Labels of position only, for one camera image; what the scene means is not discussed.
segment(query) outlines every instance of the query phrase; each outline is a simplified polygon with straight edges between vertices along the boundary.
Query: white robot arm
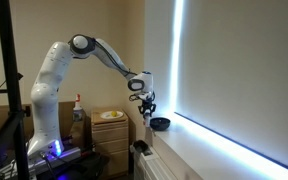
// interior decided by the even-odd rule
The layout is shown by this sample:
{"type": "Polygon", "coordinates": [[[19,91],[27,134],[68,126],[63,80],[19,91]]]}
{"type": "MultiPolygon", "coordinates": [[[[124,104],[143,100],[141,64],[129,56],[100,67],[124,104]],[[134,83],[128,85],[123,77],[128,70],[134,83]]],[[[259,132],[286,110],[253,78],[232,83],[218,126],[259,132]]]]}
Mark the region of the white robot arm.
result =
{"type": "Polygon", "coordinates": [[[75,35],[68,43],[56,42],[48,51],[31,91],[34,136],[29,143],[29,164],[36,163],[40,153],[60,155],[63,150],[59,132],[57,91],[72,59],[95,55],[107,67],[116,69],[127,80],[128,88],[137,91],[130,100],[142,100],[139,111],[145,124],[155,111],[153,76],[149,72],[135,74],[125,67],[115,51],[103,40],[75,35]]]}

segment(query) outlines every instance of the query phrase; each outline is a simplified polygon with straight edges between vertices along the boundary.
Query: spray bottle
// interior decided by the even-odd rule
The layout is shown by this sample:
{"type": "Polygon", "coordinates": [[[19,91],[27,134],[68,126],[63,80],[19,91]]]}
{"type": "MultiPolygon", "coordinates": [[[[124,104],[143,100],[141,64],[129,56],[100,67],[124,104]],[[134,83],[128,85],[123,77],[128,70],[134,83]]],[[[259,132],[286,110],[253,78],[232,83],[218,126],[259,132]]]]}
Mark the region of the spray bottle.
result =
{"type": "Polygon", "coordinates": [[[75,107],[73,108],[73,121],[82,121],[83,108],[80,104],[80,94],[76,94],[75,107]]]}

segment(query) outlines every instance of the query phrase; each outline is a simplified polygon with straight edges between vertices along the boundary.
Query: metal rack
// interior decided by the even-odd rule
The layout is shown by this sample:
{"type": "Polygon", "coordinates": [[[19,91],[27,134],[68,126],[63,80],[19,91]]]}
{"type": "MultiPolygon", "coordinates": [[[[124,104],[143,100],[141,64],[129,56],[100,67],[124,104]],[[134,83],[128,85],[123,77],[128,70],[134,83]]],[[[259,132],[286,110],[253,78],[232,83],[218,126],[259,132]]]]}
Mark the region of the metal rack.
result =
{"type": "Polygon", "coordinates": [[[9,117],[0,130],[0,148],[7,147],[13,139],[18,179],[29,179],[27,152],[24,139],[24,111],[20,97],[12,20],[9,0],[0,0],[0,41],[3,55],[9,117]]]}

